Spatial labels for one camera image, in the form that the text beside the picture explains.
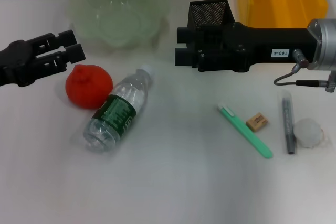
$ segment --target eraser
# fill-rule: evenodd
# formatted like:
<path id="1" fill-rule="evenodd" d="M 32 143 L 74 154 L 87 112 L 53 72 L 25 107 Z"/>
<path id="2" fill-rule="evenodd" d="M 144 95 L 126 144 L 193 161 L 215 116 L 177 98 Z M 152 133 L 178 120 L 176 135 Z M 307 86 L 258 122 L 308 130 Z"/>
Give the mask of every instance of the eraser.
<path id="1" fill-rule="evenodd" d="M 246 126 L 249 127 L 253 132 L 259 131 L 268 123 L 266 117 L 263 114 L 258 113 L 251 119 L 247 120 Z"/>

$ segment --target glass bowl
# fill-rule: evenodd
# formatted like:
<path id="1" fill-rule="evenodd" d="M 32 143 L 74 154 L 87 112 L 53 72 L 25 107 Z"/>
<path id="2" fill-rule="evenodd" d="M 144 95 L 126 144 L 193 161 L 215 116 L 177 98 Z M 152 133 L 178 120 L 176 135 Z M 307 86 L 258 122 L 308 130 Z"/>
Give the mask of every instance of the glass bowl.
<path id="1" fill-rule="evenodd" d="M 167 0 L 70 0 L 68 13 L 78 36 L 118 48 L 152 38 L 168 10 Z"/>

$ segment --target water bottle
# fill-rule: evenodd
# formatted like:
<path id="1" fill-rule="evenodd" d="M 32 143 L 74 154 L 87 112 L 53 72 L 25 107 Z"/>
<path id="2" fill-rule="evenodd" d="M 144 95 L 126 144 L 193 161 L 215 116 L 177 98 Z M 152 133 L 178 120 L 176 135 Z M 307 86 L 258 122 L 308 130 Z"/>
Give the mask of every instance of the water bottle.
<path id="1" fill-rule="evenodd" d="M 152 68 L 142 65 L 135 74 L 126 77 L 114 87 L 84 130 L 88 149 L 106 152 L 114 148 L 145 105 L 152 78 Z"/>

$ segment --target white tabletop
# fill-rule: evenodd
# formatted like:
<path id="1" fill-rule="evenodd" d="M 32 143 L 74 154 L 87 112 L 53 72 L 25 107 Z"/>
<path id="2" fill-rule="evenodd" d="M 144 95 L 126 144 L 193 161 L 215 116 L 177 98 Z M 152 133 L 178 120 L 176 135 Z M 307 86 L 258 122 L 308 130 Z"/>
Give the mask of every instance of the white tabletop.
<path id="1" fill-rule="evenodd" d="M 67 1 L 0 0 L 0 48 L 69 29 Z M 273 80 L 292 64 L 258 64 L 247 73 L 176 67 L 176 28 L 187 24 L 189 1 L 170 0 L 151 45 L 110 52 L 83 44 L 87 60 L 80 63 L 104 67 L 115 83 L 142 63 L 156 69 L 146 109 L 112 156 L 77 141 L 93 111 L 67 100 L 73 65 L 25 88 L 0 87 L 1 223 L 335 223 L 336 93 L 286 87 L 295 120 L 315 119 L 333 143 L 287 155 L 281 88 Z M 238 19 L 236 0 L 229 3 Z M 328 16 L 336 17 L 336 0 L 329 3 Z M 327 76 L 301 70 L 295 79 Z M 219 101 L 242 120 L 257 112 L 269 119 L 257 135 L 273 159 L 262 158 L 220 115 Z"/>

